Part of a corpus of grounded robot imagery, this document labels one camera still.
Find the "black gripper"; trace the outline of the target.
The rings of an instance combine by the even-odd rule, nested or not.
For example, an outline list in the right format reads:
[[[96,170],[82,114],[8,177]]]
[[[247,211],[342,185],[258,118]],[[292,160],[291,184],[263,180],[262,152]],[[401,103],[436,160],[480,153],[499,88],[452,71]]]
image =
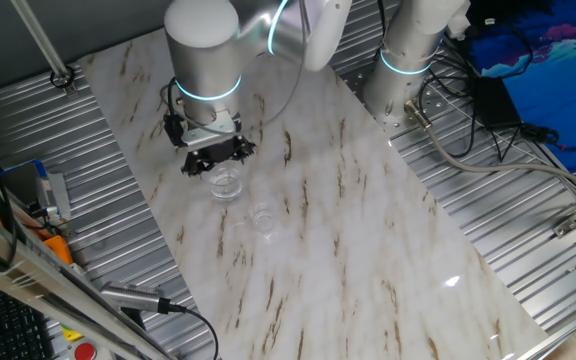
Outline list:
[[[198,176],[210,171],[214,165],[225,161],[240,161],[254,154],[256,144],[244,136],[235,136],[224,142],[214,144],[198,151],[189,152],[181,167],[187,176]]]

